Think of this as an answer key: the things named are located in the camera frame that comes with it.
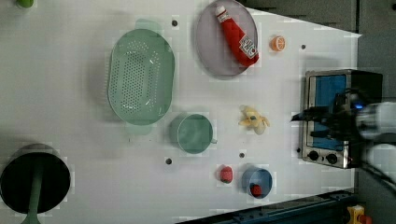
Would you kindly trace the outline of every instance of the toaster oven knob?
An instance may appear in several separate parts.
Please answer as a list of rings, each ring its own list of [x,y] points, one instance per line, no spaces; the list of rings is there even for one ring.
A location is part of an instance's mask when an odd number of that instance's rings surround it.
[[[326,160],[331,165],[336,164],[337,163],[337,156],[335,154],[330,154],[329,156],[326,157]]]
[[[311,151],[308,154],[309,159],[316,161],[319,158],[319,154],[316,151]]]

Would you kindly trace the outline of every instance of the white bottle cap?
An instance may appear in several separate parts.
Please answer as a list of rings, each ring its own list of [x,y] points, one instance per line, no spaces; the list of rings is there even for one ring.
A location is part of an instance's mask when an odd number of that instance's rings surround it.
[[[224,11],[225,11],[225,7],[224,6],[217,7],[216,8],[216,16],[218,16],[219,14],[221,14]]]

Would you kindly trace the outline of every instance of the red block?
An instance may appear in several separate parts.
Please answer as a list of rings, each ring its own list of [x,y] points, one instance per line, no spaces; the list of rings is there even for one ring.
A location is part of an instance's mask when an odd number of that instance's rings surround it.
[[[260,197],[262,195],[262,187],[259,185],[252,185],[250,187],[250,192],[254,197]]]
[[[233,181],[233,169],[230,166],[222,168],[220,172],[220,180],[226,184],[229,184]]]

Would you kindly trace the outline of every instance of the yellow object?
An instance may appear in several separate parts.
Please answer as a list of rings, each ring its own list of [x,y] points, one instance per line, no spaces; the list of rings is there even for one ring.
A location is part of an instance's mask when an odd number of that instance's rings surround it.
[[[252,127],[256,134],[263,134],[266,127],[270,126],[270,121],[263,117],[250,106],[243,106],[242,112],[245,114],[246,119],[239,122],[239,125]]]
[[[350,214],[350,220],[347,224],[361,224],[361,222],[358,221],[358,216],[364,215],[364,208],[360,205],[356,205],[348,207],[347,210]]]

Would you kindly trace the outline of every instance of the ketchup label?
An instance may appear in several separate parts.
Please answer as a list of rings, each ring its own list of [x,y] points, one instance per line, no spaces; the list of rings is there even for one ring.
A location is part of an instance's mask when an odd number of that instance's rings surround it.
[[[259,53],[254,46],[253,41],[251,41],[247,35],[244,35],[239,43],[241,44],[239,48],[249,57],[249,59],[254,58],[254,56]]]
[[[223,13],[221,13],[220,15],[218,15],[218,20],[219,20],[219,22],[224,22],[224,21],[227,21],[227,20],[229,20],[231,17],[230,17],[230,14],[228,14],[228,11],[224,11]]]

